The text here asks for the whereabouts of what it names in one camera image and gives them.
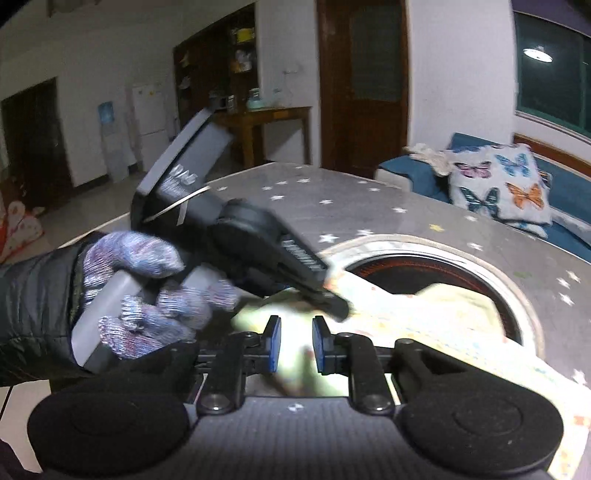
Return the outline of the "black jacket left forearm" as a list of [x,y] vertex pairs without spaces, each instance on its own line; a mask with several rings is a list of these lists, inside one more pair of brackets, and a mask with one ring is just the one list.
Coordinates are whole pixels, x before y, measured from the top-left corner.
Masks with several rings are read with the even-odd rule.
[[84,304],[83,263],[103,235],[3,265],[0,375],[3,387],[88,377],[73,356],[71,331]]

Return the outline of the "left gloved hand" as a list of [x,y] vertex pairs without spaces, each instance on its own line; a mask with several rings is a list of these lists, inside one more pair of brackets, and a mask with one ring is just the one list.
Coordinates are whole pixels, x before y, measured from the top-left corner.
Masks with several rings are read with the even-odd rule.
[[192,339],[217,310],[238,305],[235,286],[223,278],[207,287],[181,286],[170,279],[184,264],[168,242],[132,231],[109,233],[93,244],[83,262],[84,308],[88,308],[119,270],[148,279],[162,279],[156,302],[127,295],[118,316],[98,320],[100,342],[121,359],[136,359],[166,345]]

